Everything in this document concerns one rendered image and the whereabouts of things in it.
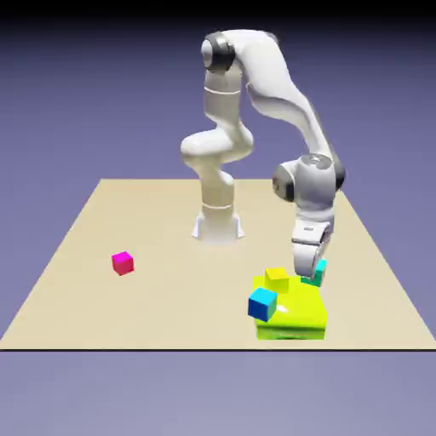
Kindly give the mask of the small yellow cube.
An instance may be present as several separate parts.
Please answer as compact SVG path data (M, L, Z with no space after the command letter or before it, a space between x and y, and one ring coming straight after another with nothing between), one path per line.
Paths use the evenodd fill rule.
M287 293L290 276L284 267L270 267L265 271L265 288L278 294Z

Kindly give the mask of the large lime box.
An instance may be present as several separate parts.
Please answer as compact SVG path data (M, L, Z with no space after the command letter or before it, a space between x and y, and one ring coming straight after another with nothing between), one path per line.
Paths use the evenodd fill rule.
M255 320L258 340L323 340L327 312L319 287L289 277L286 293L278 293L277 309L264 322Z

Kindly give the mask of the small magenta cube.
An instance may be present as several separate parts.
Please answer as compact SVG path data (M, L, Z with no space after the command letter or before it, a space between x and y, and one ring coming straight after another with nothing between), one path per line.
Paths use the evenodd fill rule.
M112 268L119 276L133 272L135 270L133 256L127 251L112 255Z

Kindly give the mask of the small teal cube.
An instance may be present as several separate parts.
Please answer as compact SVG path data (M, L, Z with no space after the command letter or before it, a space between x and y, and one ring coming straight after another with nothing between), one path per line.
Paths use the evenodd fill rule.
M320 287L324 280L326 267L327 267L327 261L325 259L320 259L318 261L317 266L314 269L313 276L310 278L301 277L301 282L316 287Z

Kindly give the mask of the small blue cube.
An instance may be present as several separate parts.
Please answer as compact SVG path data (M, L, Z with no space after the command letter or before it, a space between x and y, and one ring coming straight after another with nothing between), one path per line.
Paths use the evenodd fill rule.
M248 315L267 322L276 312L278 294L261 287L256 288L248 299Z

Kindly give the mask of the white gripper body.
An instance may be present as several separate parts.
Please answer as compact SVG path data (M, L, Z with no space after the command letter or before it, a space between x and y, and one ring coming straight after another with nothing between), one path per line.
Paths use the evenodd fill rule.
M332 221L296 220L291 245L294 270L299 276L311 278L324 254L332 233Z

